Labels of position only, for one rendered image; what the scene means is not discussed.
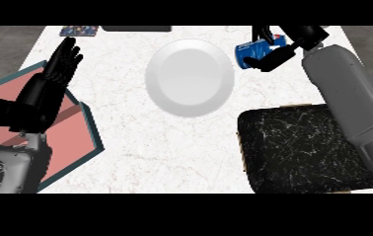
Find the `pink teal-rimmed tray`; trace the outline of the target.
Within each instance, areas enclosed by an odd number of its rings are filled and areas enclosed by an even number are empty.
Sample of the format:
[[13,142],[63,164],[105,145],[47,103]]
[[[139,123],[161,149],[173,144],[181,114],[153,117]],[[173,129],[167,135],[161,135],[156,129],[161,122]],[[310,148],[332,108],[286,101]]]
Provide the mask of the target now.
[[[16,100],[28,80],[43,71],[46,63],[35,63],[0,79],[0,99]],[[55,125],[47,130],[47,143],[53,148],[53,155],[38,191],[105,150],[90,108],[77,100],[69,90],[65,90]]]

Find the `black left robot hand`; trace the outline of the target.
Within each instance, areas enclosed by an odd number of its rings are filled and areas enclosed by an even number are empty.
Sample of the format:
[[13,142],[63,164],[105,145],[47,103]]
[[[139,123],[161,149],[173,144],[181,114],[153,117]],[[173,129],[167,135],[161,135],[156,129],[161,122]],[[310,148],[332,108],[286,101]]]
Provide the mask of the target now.
[[35,73],[15,101],[0,99],[0,126],[12,132],[44,133],[53,125],[65,89],[83,60],[75,38],[66,37],[44,71]]

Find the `colourful patterned box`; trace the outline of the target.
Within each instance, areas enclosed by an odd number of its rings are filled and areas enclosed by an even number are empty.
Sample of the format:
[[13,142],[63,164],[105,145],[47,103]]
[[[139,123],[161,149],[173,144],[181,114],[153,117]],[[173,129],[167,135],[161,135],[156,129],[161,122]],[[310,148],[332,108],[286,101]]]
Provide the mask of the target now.
[[62,37],[94,37],[97,26],[63,26],[61,30]]

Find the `dark grey flat object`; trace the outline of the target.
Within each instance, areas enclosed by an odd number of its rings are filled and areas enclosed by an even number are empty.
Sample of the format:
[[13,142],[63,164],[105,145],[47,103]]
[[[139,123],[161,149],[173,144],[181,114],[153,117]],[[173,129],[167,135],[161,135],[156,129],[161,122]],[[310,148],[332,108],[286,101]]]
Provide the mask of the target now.
[[106,32],[170,32],[173,26],[100,26]]

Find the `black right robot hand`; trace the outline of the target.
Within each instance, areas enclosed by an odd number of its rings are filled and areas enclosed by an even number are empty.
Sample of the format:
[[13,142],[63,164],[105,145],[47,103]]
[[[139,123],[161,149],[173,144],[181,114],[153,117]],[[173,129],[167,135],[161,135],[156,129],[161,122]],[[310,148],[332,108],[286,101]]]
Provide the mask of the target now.
[[242,62],[262,72],[273,71],[296,55],[298,47],[313,50],[329,36],[321,26],[282,26],[282,30],[293,43],[276,48],[262,57],[245,55],[242,58]]

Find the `black marble tray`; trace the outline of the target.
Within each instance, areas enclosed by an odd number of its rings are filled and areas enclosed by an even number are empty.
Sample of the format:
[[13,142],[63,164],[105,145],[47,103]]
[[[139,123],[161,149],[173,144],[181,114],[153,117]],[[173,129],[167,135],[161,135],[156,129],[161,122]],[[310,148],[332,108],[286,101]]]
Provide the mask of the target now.
[[258,194],[373,189],[373,172],[326,105],[249,110],[237,118],[245,172]]

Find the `white oval plate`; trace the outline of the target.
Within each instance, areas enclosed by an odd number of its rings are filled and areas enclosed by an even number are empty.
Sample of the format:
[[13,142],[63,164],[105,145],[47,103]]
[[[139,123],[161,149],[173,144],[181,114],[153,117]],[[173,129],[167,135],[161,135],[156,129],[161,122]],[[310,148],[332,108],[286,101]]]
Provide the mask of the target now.
[[181,39],[155,53],[146,68],[146,90],[158,107],[183,118],[220,109],[234,87],[224,51],[201,39]]

